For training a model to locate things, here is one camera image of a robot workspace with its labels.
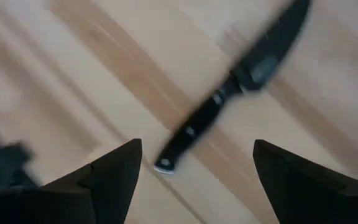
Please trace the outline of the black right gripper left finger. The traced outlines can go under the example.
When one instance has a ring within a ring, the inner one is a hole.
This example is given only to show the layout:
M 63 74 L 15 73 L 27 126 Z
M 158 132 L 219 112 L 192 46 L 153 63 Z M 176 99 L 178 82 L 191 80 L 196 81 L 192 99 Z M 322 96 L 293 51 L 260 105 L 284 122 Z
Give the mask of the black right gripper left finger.
M 43 186 L 23 171 L 29 159 L 23 144 L 0 149 L 0 224 L 124 224 L 139 179 L 140 139 Z

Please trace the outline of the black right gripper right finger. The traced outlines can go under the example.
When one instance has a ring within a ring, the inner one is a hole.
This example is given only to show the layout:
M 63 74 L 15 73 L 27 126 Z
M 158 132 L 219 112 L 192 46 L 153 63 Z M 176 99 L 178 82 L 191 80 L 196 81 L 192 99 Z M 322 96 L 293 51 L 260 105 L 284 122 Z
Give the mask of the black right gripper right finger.
M 262 139 L 252 155 L 280 224 L 358 224 L 358 180 Z

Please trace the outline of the black kitchen knife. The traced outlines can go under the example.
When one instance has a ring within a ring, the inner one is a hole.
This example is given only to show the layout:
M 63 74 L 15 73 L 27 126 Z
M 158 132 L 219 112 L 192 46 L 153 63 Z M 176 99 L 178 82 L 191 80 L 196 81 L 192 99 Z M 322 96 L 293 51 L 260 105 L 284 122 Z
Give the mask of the black kitchen knife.
M 213 125 L 225 104 L 237 95 L 262 90 L 278 72 L 295 44 L 312 0 L 291 0 L 269 22 L 254 45 L 241 54 L 223 82 L 172 134 L 154 162 L 154 169 L 172 174 L 181 156 Z

